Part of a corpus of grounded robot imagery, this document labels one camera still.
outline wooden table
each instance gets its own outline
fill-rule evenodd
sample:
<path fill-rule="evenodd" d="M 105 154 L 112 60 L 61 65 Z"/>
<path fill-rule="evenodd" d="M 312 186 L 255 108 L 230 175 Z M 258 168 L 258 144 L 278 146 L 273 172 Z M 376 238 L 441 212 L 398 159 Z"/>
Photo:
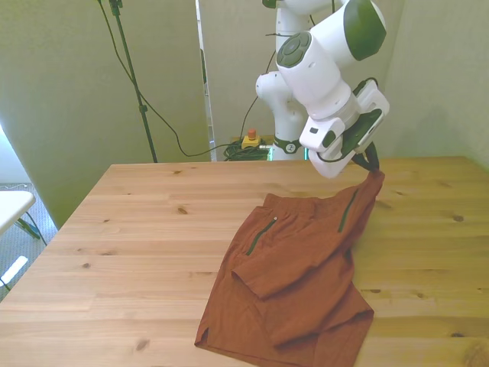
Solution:
<path fill-rule="evenodd" d="M 376 311 L 357 366 L 489 365 L 489 175 L 464 158 L 382 161 L 355 249 Z M 216 272 L 267 193 L 361 182 L 306 162 L 112 166 L 0 304 L 2 367 L 236 367 L 193 346 Z"/>

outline green cable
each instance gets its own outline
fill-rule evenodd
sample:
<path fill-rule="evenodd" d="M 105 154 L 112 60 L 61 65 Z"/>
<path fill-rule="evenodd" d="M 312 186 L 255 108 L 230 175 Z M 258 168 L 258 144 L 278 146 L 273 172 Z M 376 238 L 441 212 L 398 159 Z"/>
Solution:
<path fill-rule="evenodd" d="M 260 149 L 257 147 L 241 148 L 243 139 L 234 141 L 225 150 L 225 161 L 266 161 L 269 151 L 267 149 Z M 261 145 L 265 145 L 265 140 L 261 140 Z"/>

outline green accent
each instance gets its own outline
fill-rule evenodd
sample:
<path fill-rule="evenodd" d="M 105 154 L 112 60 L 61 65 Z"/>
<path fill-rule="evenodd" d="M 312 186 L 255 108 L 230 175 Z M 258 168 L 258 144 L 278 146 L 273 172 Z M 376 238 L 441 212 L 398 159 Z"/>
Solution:
<path fill-rule="evenodd" d="M 204 84 L 207 83 L 206 59 L 204 58 L 204 50 L 200 49 L 200 59 L 202 60 L 202 74 L 204 76 Z"/>
<path fill-rule="evenodd" d="M 265 5 L 267 8 L 270 9 L 275 9 L 277 8 L 277 0 L 262 0 L 263 5 Z"/>
<path fill-rule="evenodd" d="M 287 140 L 279 139 L 277 138 L 277 136 L 275 137 L 274 144 L 280 149 L 282 149 L 286 154 L 295 154 L 300 149 L 300 147 L 302 147 L 300 141 L 298 140 L 287 141 Z M 289 151 L 289 149 L 287 148 L 291 148 L 292 145 L 294 146 L 294 149 L 293 151 L 292 150 Z"/>
<path fill-rule="evenodd" d="M 296 66 L 303 60 L 312 40 L 313 36 L 308 31 L 293 35 L 278 51 L 277 63 L 286 68 Z"/>
<path fill-rule="evenodd" d="M 350 203 L 348 203 L 348 206 L 346 207 L 345 212 L 343 213 L 342 222 L 339 224 L 339 228 L 338 228 L 338 232 L 340 233 L 343 232 L 343 229 L 345 228 L 346 219 L 348 218 L 348 212 L 350 211 L 351 206 L 353 205 L 353 202 L 355 201 L 355 198 L 357 197 L 357 193 L 359 190 L 360 189 L 357 189 L 355 191 L 353 197 L 350 200 Z"/>
<path fill-rule="evenodd" d="M 254 248 L 256 247 L 257 243 L 258 243 L 258 240 L 260 239 L 260 237 L 262 235 L 264 235 L 270 228 L 272 228 L 272 226 L 275 224 L 275 222 L 277 221 L 277 218 L 274 218 L 270 223 L 268 223 L 268 226 L 266 226 L 265 228 L 263 228 L 255 237 L 254 237 L 254 240 L 253 242 L 251 243 L 251 247 L 250 249 L 248 250 L 248 252 L 246 253 L 247 256 L 251 255 L 251 253 L 253 252 Z"/>
<path fill-rule="evenodd" d="M 324 138 L 324 140 L 322 141 L 322 146 L 324 148 L 327 148 L 335 140 L 336 140 L 336 134 L 334 132 L 329 131 L 328 134 L 326 134 L 326 137 Z"/>
<path fill-rule="evenodd" d="M 358 147 L 360 140 L 368 133 L 381 115 L 382 111 L 380 109 L 360 115 L 356 123 L 343 134 L 343 157 L 346 157 Z"/>
<path fill-rule="evenodd" d="M 346 43 L 356 60 L 364 60 L 380 50 L 387 31 L 371 0 L 350 0 L 343 23 Z"/>

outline zipper pocket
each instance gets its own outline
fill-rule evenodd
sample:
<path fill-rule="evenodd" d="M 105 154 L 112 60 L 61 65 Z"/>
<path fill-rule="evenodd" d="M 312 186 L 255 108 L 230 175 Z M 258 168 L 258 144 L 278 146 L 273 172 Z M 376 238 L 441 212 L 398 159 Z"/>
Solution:
<path fill-rule="evenodd" d="M 270 223 L 268 223 L 268 226 L 266 226 L 265 228 L 263 228 L 255 237 L 254 237 L 254 240 L 253 242 L 251 243 L 251 247 L 250 249 L 248 250 L 248 252 L 246 253 L 247 256 L 251 255 L 251 253 L 253 252 L 254 248 L 256 247 L 257 243 L 258 243 L 258 240 L 260 239 L 260 237 L 262 235 L 264 235 L 270 228 L 272 228 L 272 226 L 275 224 L 275 222 L 277 221 L 277 217 L 273 218 L 272 221 Z"/>

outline beige wall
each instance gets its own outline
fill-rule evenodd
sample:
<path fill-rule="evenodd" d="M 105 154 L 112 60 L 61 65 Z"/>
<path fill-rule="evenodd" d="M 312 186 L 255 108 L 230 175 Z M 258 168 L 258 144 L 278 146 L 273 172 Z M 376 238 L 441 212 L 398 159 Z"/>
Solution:
<path fill-rule="evenodd" d="M 194 153 L 209 147 L 195 6 L 125 0 L 121 10 L 141 90 Z M 185 161 L 148 116 L 160 161 Z M 96 0 L 0 0 L 0 119 L 58 226 L 110 164 L 151 161 Z"/>
<path fill-rule="evenodd" d="M 239 135 L 241 123 L 256 96 L 255 82 L 264 73 L 275 48 L 275 10 L 267 9 L 259 0 L 199 0 L 206 67 L 209 79 L 212 122 L 217 144 L 227 143 Z M 369 76 L 385 85 L 393 53 L 397 28 L 404 0 L 378 0 L 387 20 L 388 36 L 381 52 L 349 70 L 345 80 L 353 86 Z M 321 21 L 331 14 L 314 15 Z M 258 101 L 248 117 L 247 127 L 256 127 L 261 134 L 274 133 L 273 115 Z"/>
<path fill-rule="evenodd" d="M 382 155 L 466 155 L 489 167 L 487 15 L 487 0 L 406 0 Z"/>

